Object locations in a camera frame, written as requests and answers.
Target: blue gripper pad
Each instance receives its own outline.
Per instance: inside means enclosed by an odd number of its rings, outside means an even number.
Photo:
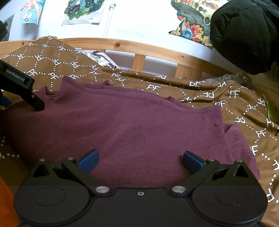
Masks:
[[[185,151],[183,154],[183,164],[191,174],[194,174],[206,165],[206,161],[191,152]]]
[[[78,167],[89,174],[91,170],[94,169],[95,166],[98,164],[98,162],[99,162],[99,152],[95,150],[89,155],[87,155],[85,158],[80,160],[78,162]]]
[[[6,96],[0,96],[0,105],[4,107],[8,107],[12,104],[12,101],[9,100]]]

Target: t-shirt seam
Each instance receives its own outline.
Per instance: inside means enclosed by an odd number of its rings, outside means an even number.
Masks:
[[[149,101],[149,102],[158,104],[158,105],[160,105],[160,106],[164,106],[164,107],[166,107],[166,108],[168,108],[168,109],[174,110],[174,111],[179,112],[179,113],[182,113],[182,114],[191,114],[191,115],[192,115],[192,114],[203,114],[203,113],[207,113],[207,112],[218,112],[218,113],[220,113],[220,110],[204,110],[204,111],[201,110],[200,113],[198,113],[198,112],[195,112],[195,113],[185,113],[185,112],[183,112],[183,111],[174,109],[174,108],[172,108],[172,107],[170,107],[170,106],[167,106],[167,105],[164,105],[164,104],[162,104],[162,103],[158,103],[158,102],[156,102],[156,101],[154,101],[154,100],[151,100],[151,99],[147,99],[147,98],[135,98],[135,97],[128,97],[128,96],[118,95],[118,94],[106,94],[106,93],[99,93],[99,92],[96,92],[96,91],[88,91],[88,90],[84,90],[84,89],[83,89],[82,87],[80,87],[80,86],[77,86],[77,85],[71,83],[70,81],[67,81],[67,80],[64,80],[64,81],[67,82],[67,83],[69,83],[70,85],[73,85],[74,87],[76,87],[76,88],[78,88],[78,89],[84,91],[84,92],[87,92],[87,93],[91,93],[91,94],[97,93],[97,94],[104,94],[104,95],[110,95],[110,96],[117,96],[117,97],[122,97],[122,98],[130,98],[130,99],[136,99],[136,100],[145,100],[145,101]]]

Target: cartoon drawing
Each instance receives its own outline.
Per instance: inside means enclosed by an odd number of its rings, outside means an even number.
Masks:
[[[70,20],[88,15],[101,8],[105,0],[69,0],[64,13]]]
[[[170,34],[212,46],[210,41],[210,20],[212,14],[230,0],[172,0],[181,21]]]
[[[24,8],[30,9],[22,18],[22,23],[38,24],[45,0],[30,0]]]

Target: brown blanket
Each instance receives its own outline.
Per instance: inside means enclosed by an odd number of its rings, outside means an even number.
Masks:
[[[279,223],[279,154],[276,152],[279,126],[267,118],[266,101],[261,94],[234,81],[209,84],[101,67],[84,54],[52,37],[31,42],[3,59],[32,76],[35,79],[34,90],[43,86],[58,90],[61,78],[67,76],[87,83],[108,80],[113,86],[148,91],[162,97],[171,96],[194,108],[221,106],[223,121],[227,124],[239,123],[251,152],[256,157],[261,174],[259,181],[269,201],[263,222],[267,226],[277,226]],[[5,138],[1,143],[0,153],[1,177],[10,186],[20,184],[27,168],[16,151],[5,142]]]

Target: white wall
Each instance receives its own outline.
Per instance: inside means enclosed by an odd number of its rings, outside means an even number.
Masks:
[[[20,10],[28,0],[11,0],[0,10],[0,20],[5,20]],[[70,37],[103,37],[106,20],[109,14],[109,5],[116,2],[107,38],[125,39],[137,42],[162,46],[186,54],[196,56],[219,65],[229,71],[241,71],[232,63],[224,59],[215,49],[202,44],[168,34],[176,29],[180,20],[177,11],[171,6],[171,0],[106,0],[106,7],[99,25],[76,24],[61,25],[65,16],[64,10],[68,0],[45,0],[39,24],[32,32],[16,32],[22,27],[20,23],[12,24],[10,40],[28,39],[33,32],[36,38],[41,36]],[[116,57],[119,52],[106,52],[123,68],[131,68],[132,54]],[[144,71],[160,75],[174,75],[176,64],[155,58],[147,58]]]

